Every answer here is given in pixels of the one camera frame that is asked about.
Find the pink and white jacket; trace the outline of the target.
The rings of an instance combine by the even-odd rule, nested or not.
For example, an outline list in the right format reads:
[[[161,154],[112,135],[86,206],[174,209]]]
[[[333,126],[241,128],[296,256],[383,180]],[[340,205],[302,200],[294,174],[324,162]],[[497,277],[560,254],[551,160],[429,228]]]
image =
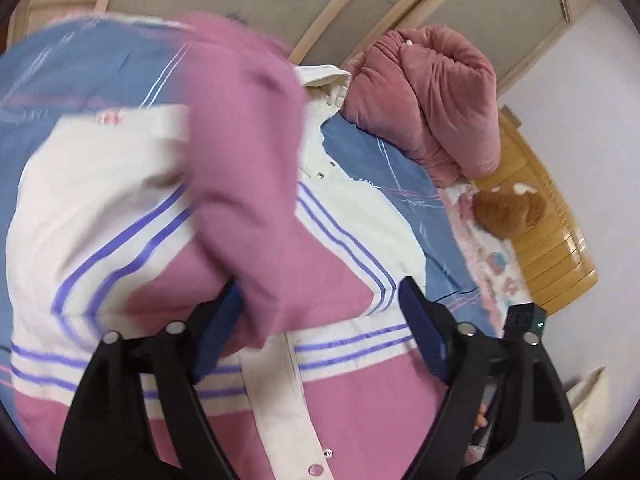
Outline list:
[[[198,392],[239,477],[404,475],[442,398],[397,300],[426,259],[323,148],[348,84],[213,15],[83,16],[2,56],[11,380],[48,466],[106,333],[154,334],[236,281]]]

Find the pink patterned pillow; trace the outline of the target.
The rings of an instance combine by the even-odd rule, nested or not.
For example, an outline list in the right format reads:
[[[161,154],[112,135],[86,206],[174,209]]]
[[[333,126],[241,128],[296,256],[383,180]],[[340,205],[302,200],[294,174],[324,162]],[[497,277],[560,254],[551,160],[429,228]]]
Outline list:
[[[475,221],[471,206],[476,191],[471,183],[462,182],[438,192],[469,274],[480,288],[480,312],[501,334],[509,307],[527,304],[532,296],[510,240],[499,240]]]

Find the wooden headboard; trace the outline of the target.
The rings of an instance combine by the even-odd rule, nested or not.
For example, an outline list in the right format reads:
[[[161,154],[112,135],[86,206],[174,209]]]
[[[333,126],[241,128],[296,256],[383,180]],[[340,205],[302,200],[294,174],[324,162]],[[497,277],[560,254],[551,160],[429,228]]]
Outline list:
[[[582,230],[546,166],[518,131],[520,122],[509,107],[499,110],[501,158],[497,170],[477,180],[482,191],[524,183],[547,201],[538,226],[515,237],[518,264],[533,300],[550,315],[585,295],[598,282]]]

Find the brown plush toy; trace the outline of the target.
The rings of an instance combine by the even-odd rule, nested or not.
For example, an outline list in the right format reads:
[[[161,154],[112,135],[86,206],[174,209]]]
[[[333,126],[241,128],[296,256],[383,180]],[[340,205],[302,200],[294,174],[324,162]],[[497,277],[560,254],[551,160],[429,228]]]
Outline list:
[[[548,202],[536,188],[524,183],[499,185],[472,197],[475,221],[491,235],[513,240],[536,226]]]

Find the pink quilted blanket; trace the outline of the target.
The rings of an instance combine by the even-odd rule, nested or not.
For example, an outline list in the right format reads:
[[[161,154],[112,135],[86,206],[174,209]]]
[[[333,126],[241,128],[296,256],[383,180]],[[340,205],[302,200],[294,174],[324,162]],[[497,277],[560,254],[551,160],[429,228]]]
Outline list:
[[[393,144],[440,188],[489,176],[500,162],[497,76],[460,32],[395,29],[344,65],[343,116]]]

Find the blue plaid bed sheet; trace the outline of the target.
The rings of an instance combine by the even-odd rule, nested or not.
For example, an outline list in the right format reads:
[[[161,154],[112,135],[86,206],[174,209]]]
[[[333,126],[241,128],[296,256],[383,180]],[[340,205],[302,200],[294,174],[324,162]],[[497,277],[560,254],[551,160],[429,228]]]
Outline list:
[[[223,18],[83,16],[1,60],[4,300],[19,359],[84,366],[239,286],[230,350],[401,320],[412,276],[493,330],[428,173],[346,122],[348,75]]]

